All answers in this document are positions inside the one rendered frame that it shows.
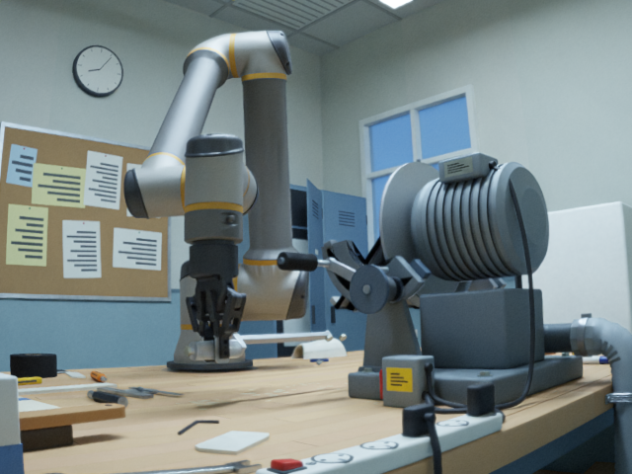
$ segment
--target bulletin board frame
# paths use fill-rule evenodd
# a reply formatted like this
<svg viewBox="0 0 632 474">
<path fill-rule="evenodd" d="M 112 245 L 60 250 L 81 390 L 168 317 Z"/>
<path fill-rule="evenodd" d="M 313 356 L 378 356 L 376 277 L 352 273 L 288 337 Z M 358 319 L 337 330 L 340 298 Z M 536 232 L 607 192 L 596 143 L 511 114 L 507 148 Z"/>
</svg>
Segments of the bulletin board frame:
<svg viewBox="0 0 632 474">
<path fill-rule="evenodd" d="M 119 182 L 119 209 L 85 205 L 65 207 L 32 202 L 32 188 L 7 183 L 11 145 L 33 147 L 37 163 L 78 169 L 87 166 L 87 152 L 122 156 Z M 126 214 L 122 180 L 127 164 L 140 165 L 148 148 L 74 133 L 0 122 L 0 299 L 170 302 L 169 251 L 170 219 L 136 219 Z M 9 204 L 32 205 L 48 209 L 46 265 L 26 267 L 7 265 Z M 100 222 L 101 277 L 64 277 L 62 222 L 64 220 Z M 114 229 L 160 232 L 160 270 L 114 268 Z"/>
</svg>

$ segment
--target clock face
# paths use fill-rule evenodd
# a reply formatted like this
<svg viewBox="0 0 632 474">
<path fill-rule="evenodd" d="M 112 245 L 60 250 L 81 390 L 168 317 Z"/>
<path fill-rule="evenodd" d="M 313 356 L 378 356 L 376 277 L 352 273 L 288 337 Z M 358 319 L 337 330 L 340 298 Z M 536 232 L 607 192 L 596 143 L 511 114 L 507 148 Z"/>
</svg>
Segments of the clock face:
<svg viewBox="0 0 632 474">
<path fill-rule="evenodd" d="M 122 64 L 118 56 L 103 46 L 88 46 L 72 65 L 77 85 L 87 94 L 106 97 L 122 82 Z"/>
</svg>

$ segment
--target label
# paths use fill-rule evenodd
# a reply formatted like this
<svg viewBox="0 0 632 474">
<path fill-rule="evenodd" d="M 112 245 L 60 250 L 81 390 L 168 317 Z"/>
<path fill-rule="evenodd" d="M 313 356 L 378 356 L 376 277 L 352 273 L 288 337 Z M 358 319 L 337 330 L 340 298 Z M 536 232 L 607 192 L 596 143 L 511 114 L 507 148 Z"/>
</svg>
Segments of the label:
<svg viewBox="0 0 632 474">
<path fill-rule="evenodd" d="M 386 367 L 386 390 L 389 392 L 412 392 L 413 369 Z"/>
<path fill-rule="evenodd" d="M 474 173 L 474 163 L 471 156 L 459 158 L 458 160 L 449 161 L 443 165 L 445 177 L 467 175 Z"/>
</svg>

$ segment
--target yellow paper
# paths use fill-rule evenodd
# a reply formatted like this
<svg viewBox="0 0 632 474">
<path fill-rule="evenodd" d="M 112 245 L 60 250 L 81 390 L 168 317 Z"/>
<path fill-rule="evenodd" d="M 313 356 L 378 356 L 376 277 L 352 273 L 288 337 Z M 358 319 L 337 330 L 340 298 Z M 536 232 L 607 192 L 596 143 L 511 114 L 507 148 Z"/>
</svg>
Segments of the yellow paper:
<svg viewBox="0 0 632 474">
<path fill-rule="evenodd" d="M 48 208 L 9 204 L 7 265 L 46 266 Z"/>
<path fill-rule="evenodd" d="M 83 208 L 85 181 L 85 168 L 36 163 L 33 167 L 31 203 Z"/>
<path fill-rule="evenodd" d="M 386 390 L 389 392 L 412 392 L 413 369 L 386 367 Z"/>
</svg>

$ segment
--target ceiling light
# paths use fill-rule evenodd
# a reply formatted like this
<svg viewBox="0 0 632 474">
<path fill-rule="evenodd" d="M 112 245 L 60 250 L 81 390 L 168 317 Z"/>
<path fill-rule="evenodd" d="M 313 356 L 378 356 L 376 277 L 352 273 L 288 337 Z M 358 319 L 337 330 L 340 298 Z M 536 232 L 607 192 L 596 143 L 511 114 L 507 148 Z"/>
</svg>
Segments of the ceiling light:
<svg viewBox="0 0 632 474">
<path fill-rule="evenodd" d="M 401 7 L 402 5 L 406 5 L 407 3 L 411 3 L 413 0 L 379 0 L 385 5 L 388 5 L 393 10 Z"/>
</svg>

